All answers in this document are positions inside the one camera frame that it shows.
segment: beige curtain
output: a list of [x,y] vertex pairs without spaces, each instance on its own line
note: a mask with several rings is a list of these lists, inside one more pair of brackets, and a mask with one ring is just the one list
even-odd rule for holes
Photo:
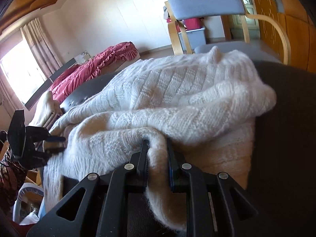
[[44,75],[49,78],[62,63],[54,52],[38,18],[21,27],[25,39]]
[[12,118],[15,110],[22,110],[23,104],[14,93],[2,69],[0,69],[0,106],[3,106]]

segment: wooden door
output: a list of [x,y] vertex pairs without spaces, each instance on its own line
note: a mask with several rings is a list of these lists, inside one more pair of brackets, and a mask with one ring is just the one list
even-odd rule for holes
[[[247,10],[249,11],[250,14],[257,14],[256,13],[256,8],[252,4],[245,4]],[[232,23],[233,25],[231,28],[240,28],[242,29],[242,24],[241,24],[241,19],[239,15],[232,15]],[[258,20],[253,20],[253,19],[248,19],[246,18],[247,26],[248,29],[253,29],[253,30],[259,30],[259,23]]]
[[[274,0],[254,0],[258,14],[269,16],[278,21],[277,7]],[[279,36],[274,27],[259,20],[260,37],[269,47],[279,54]]]

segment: blue-gray chair backrest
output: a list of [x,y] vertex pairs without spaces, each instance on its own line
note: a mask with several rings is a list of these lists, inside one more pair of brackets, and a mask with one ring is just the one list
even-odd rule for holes
[[245,14],[241,0],[168,0],[177,20]]

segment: clothing pile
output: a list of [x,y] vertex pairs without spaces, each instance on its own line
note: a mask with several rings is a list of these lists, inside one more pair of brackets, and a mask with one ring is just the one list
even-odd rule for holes
[[275,103],[273,89],[236,50],[222,54],[214,47],[207,54],[139,60],[51,128],[66,137],[67,148],[44,169],[46,210],[61,199],[63,176],[82,180],[91,172],[109,173],[148,139],[150,207],[164,225],[185,230],[185,196],[168,186],[166,138],[188,163],[228,172],[245,188],[254,118]]

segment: black bracket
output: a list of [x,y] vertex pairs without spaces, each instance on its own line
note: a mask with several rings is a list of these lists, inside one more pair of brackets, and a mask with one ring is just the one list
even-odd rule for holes
[[33,169],[47,165],[54,155],[65,150],[64,147],[38,151],[36,142],[64,142],[64,137],[50,135],[45,127],[25,126],[24,110],[16,110],[13,114],[9,130],[8,141],[11,148],[10,158],[18,161],[25,169]]
[[[90,173],[28,232],[38,236],[127,235],[127,197],[147,187],[147,151],[140,152],[113,173]],[[173,192],[187,196],[187,236],[281,236],[278,228],[227,173],[202,172],[172,150],[168,140],[169,182]]]

